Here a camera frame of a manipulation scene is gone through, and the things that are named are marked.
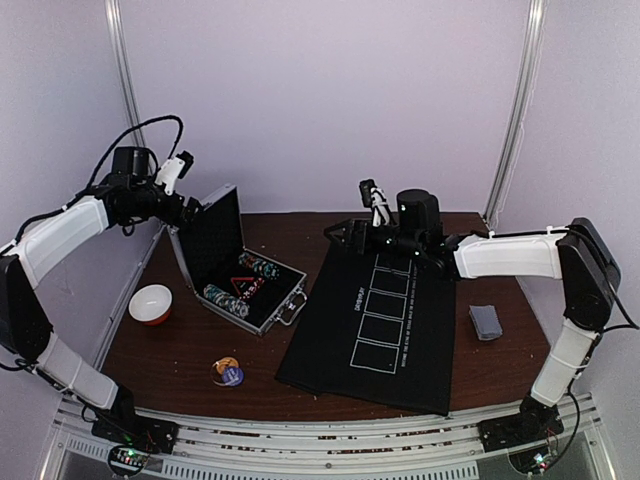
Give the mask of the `aluminium poker chip case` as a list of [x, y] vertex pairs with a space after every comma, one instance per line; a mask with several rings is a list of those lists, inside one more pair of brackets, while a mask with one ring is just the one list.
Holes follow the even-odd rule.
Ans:
[[[244, 242], [237, 188], [225, 185], [201, 201], [198, 217], [187, 227], [171, 227], [169, 238], [178, 266], [197, 300], [208, 310], [258, 336], [273, 324], [291, 325], [307, 303], [307, 274], [261, 253]], [[243, 252], [264, 258], [279, 268], [279, 277], [268, 280], [238, 264]], [[261, 277], [264, 284], [249, 300], [245, 319], [238, 318], [208, 301], [204, 288], [213, 284], [238, 297], [231, 277]]]

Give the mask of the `grey playing card deck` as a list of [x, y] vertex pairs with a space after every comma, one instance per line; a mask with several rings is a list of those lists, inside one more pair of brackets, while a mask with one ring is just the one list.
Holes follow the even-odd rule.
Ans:
[[469, 313], [476, 335], [480, 341], [495, 340], [503, 335], [497, 310], [493, 305], [471, 305], [469, 307]]

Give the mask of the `orange big blind button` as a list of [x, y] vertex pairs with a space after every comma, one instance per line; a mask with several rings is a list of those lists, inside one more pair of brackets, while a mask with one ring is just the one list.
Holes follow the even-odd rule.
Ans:
[[237, 369], [239, 362], [231, 356], [225, 356], [216, 360], [211, 365], [210, 376], [214, 382], [225, 382], [225, 372], [228, 369]]

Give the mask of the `purple small blind button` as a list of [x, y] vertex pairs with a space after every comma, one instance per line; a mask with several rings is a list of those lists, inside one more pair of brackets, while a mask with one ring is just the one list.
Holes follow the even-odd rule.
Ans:
[[226, 367], [221, 374], [222, 385], [225, 387], [236, 387], [244, 381], [244, 371], [240, 367]]

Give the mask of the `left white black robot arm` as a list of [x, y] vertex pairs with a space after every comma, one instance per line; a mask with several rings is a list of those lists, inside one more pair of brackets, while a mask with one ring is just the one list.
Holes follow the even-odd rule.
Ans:
[[1, 253], [1, 344], [16, 355], [17, 369], [27, 370], [63, 394], [75, 396], [123, 444], [145, 435], [143, 417], [135, 412], [126, 387], [100, 373], [69, 347], [37, 296], [41, 281], [70, 254], [106, 230], [134, 227], [157, 218], [171, 226], [188, 224], [200, 210], [175, 183], [193, 165], [193, 156], [172, 153], [148, 174], [153, 154], [138, 147], [111, 147], [111, 172], [89, 183], [68, 204], [25, 222]]

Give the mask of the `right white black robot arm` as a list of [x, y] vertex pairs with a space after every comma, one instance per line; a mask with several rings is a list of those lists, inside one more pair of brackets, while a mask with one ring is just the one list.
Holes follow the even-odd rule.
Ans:
[[576, 217], [565, 226], [533, 231], [445, 234], [439, 201], [428, 191], [401, 191], [392, 210], [380, 187], [364, 182], [360, 190], [370, 218], [346, 219], [324, 231], [347, 252], [408, 258], [441, 280], [557, 282], [561, 324], [539, 374], [517, 413], [485, 420], [478, 429], [489, 447], [561, 433], [559, 401], [586, 369], [602, 336], [612, 331], [612, 311], [624, 308], [618, 296], [621, 269], [594, 223]]

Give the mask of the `poker chip row with 100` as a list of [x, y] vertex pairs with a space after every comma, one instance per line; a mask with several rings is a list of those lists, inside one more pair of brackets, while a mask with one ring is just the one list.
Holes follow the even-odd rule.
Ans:
[[268, 280], [275, 280], [279, 277], [279, 268], [274, 263], [249, 252], [243, 252], [238, 257], [238, 264]]

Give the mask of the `black poker table mat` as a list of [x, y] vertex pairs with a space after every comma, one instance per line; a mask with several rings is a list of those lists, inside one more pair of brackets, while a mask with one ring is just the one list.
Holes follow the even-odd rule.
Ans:
[[418, 413], [450, 411], [456, 285], [411, 259], [330, 245], [276, 378]]

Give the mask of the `red dice set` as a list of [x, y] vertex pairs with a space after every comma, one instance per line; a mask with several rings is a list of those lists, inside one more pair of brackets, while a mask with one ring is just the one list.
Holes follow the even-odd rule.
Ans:
[[242, 300], [249, 300], [251, 299], [263, 286], [264, 284], [264, 279], [261, 277], [253, 277], [254, 278], [254, 284], [252, 286], [252, 288], [249, 290], [249, 296], [247, 298], [240, 298]]

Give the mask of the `orange white bowl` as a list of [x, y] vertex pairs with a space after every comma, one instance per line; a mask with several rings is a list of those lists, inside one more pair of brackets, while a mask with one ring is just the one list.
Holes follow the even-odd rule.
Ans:
[[137, 322], [156, 326], [168, 319], [172, 308], [171, 290], [161, 284], [152, 284], [139, 289], [130, 299], [128, 311]]

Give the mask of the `poker chip row with 10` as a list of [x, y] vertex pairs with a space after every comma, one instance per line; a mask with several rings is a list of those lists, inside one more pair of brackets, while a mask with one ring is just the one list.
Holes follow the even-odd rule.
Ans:
[[249, 315], [250, 307], [246, 302], [216, 285], [207, 285], [203, 294], [208, 301], [238, 318], [245, 319]]

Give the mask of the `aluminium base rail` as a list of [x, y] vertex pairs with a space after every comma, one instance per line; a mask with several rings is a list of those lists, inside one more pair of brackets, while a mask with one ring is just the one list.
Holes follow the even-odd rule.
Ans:
[[558, 405], [565, 431], [490, 452], [480, 422], [516, 412], [512, 402], [434, 415], [344, 422], [206, 418], [146, 409], [178, 424], [171, 454], [151, 457], [139, 479], [520, 479], [512, 463], [550, 447], [563, 455], [546, 479], [617, 479], [592, 397]]

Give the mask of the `right aluminium corner post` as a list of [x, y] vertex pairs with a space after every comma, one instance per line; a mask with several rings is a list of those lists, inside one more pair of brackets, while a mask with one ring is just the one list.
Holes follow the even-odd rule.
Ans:
[[514, 99], [498, 166], [484, 212], [484, 220], [492, 228], [498, 226], [499, 215], [504, 209], [519, 156], [524, 135], [524, 120], [534, 91], [540, 58], [546, 7], [547, 2], [543, 0], [531, 0], [529, 2], [528, 19]]

